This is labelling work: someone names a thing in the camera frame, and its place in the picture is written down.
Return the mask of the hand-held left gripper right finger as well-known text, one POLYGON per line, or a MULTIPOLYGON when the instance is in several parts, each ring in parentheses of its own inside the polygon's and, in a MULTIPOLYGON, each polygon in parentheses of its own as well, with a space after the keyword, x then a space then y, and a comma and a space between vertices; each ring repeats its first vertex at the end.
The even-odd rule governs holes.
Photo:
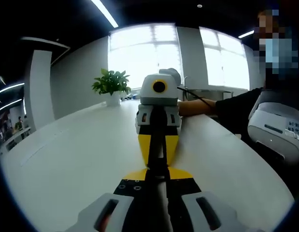
POLYGON ((174 232, 261 232, 241 223, 234 208, 215 194, 202 191, 193 176, 168 167, 168 213, 174 232))

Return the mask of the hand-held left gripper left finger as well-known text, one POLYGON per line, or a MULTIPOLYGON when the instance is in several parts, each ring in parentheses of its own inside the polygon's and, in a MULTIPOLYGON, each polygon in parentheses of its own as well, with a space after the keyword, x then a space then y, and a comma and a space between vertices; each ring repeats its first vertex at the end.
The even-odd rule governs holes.
POLYGON ((161 184, 167 168, 127 174, 114 192, 105 193, 81 210, 69 232, 167 232, 168 217, 161 184))

